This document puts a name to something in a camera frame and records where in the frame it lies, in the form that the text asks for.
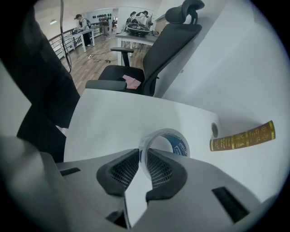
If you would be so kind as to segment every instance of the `table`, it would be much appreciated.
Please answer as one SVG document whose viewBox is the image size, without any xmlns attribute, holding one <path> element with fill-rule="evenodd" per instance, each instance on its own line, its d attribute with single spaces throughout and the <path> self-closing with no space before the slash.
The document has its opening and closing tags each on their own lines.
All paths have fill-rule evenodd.
<svg viewBox="0 0 290 232">
<path fill-rule="evenodd" d="M 86 53 L 87 50 L 86 50 L 86 46 L 85 46 L 85 41 L 83 39 L 83 34 L 91 32 L 92 33 L 92 45 L 95 46 L 95 39 L 94 39 L 95 37 L 94 37 L 94 32 L 93 31 L 94 31 L 94 29 L 89 29 L 87 31 L 81 31 L 81 32 L 76 33 L 76 34 L 69 35 L 66 38 L 67 39 L 72 39 L 72 48 L 73 48 L 73 50 L 75 50 L 76 48 L 74 47 L 74 44 L 73 44 L 73 38 L 74 37 L 77 37 L 77 36 L 81 36 L 81 39 L 82 39 L 82 48 L 83 48 L 83 51 Z"/>
<path fill-rule="evenodd" d="M 128 32 L 123 32 L 120 34 L 117 34 L 116 37 L 118 38 L 118 47 L 122 47 L 123 41 L 129 41 L 130 42 L 130 48 L 133 48 L 133 43 L 140 43 L 140 44 L 147 44 L 152 46 L 154 42 L 157 40 L 158 36 L 154 35 L 146 35 L 144 37 L 140 36 L 133 36 L 130 35 Z M 121 53 L 118 53 L 118 65 L 122 65 L 122 56 Z"/>
<path fill-rule="evenodd" d="M 218 159 L 209 148 L 213 122 L 220 129 L 216 114 L 193 106 L 139 94 L 85 89 L 66 132 L 64 161 L 138 148 L 143 136 L 172 128 L 184 135 L 192 158 L 213 162 Z M 150 189 L 151 181 L 139 166 L 125 193 L 132 225 L 147 209 L 145 195 Z"/>
</svg>

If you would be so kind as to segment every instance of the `office chair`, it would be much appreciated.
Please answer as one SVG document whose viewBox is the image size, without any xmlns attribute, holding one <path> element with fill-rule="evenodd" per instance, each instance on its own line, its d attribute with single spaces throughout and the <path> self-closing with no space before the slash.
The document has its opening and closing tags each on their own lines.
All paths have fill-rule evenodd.
<svg viewBox="0 0 290 232">
<path fill-rule="evenodd" d="M 107 66 L 97 81 L 87 82 L 86 88 L 107 89 L 153 96 L 158 74 L 202 29 L 202 26 L 197 24 L 198 14 L 196 10 L 203 7 L 204 3 L 201 0 L 185 0 L 181 7 L 174 7 L 166 12 L 165 18 L 169 24 L 144 56 L 144 71 L 139 68 L 130 67 L 128 53 L 133 53 L 133 49 L 111 48 L 111 51 L 122 52 L 125 66 Z M 188 15 L 192 17 L 191 24 L 183 24 Z M 141 84 L 135 90 L 126 89 L 126 83 L 122 81 L 124 75 L 135 78 Z"/>
</svg>

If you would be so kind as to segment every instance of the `tape roll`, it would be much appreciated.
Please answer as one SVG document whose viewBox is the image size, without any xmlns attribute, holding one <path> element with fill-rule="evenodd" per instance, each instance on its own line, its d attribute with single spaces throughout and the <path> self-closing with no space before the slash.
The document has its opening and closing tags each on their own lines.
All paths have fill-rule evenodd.
<svg viewBox="0 0 290 232">
<path fill-rule="evenodd" d="M 144 137 L 139 144 L 139 160 L 145 175 L 151 179 L 147 169 L 147 150 L 155 148 L 190 157 L 189 145 L 184 136 L 174 129 L 162 129 Z"/>
</svg>

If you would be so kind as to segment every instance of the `white table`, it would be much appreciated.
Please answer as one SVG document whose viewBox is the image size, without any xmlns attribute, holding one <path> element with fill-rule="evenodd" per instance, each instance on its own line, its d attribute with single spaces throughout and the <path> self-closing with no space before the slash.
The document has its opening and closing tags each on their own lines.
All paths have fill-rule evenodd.
<svg viewBox="0 0 290 232">
<path fill-rule="evenodd" d="M 133 48 L 134 42 L 152 46 L 158 38 L 158 36 L 154 36 L 154 35 L 146 35 L 144 37 L 132 36 L 128 32 L 123 32 L 123 33 L 117 34 L 116 37 L 118 38 L 118 47 L 119 48 L 122 47 L 123 41 L 130 42 L 130 48 Z M 121 53 L 118 53 L 118 65 L 122 65 Z"/>
<path fill-rule="evenodd" d="M 83 39 L 83 34 L 85 34 L 85 33 L 89 33 L 89 32 L 91 32 L 92 33 L 92 44 L 93 44 L 93 46 L 95 46 L 95 37 L 94 37 L 94 29 L 89 29 L 89 30 L 87 30 L 87 31 L 81 31 L 81 32 L 79 32 L 79 33 L 76 33 L 76 34 L 72 34 L 72 35 L 69 35 L 69 36 L 67 36 L 67 37 L 65 37 L 66 39 L 71 39 L 72 40 L 72 48 L 73 48 L 73 50 L 75 50 L 76 48 L 75 48 L 75 46 L 74 46 L 74 44 L 73 44 L 73 38 L 74 37 L 77 37 L 77 36 L 81 36 L 81 40 L 82 40 L 82 48 L 83 48 L 83 51 L 86 53 L 87 52 L 87 50 L 86 50 L 86 46 L 85 46 L 85 41 L 84 41 L 84 39 Z"/>
<path fill-rule="evenodd" d="M 218 159 L 210 152 L 211 124 L 218 116 L 193 106 L 125 92 L 85 89 L 67 130 L 64 161 L 76 161 L 138 148 L 156 130 L 172 128 L 186 138 L 192 158 Z M 134 225 L 147 208 L 151 181 L 139 170 L 126 191 L 129 220 Z"/>
</svg>

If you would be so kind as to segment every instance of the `chair headrest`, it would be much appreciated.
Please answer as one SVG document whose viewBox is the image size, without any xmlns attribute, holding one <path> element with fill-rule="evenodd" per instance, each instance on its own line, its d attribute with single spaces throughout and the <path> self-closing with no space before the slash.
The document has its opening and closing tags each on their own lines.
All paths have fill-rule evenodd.
<svg viewBox="0 0 290 232">
<path fill-rule="evenodd" d="M 201 0 L 185 0 L 179 7 L 170 8 L 166 14 L 165 19 L 172 24 L 183 24 L 191 10 L 199 10 L 204 7 Z"/>
</svg>

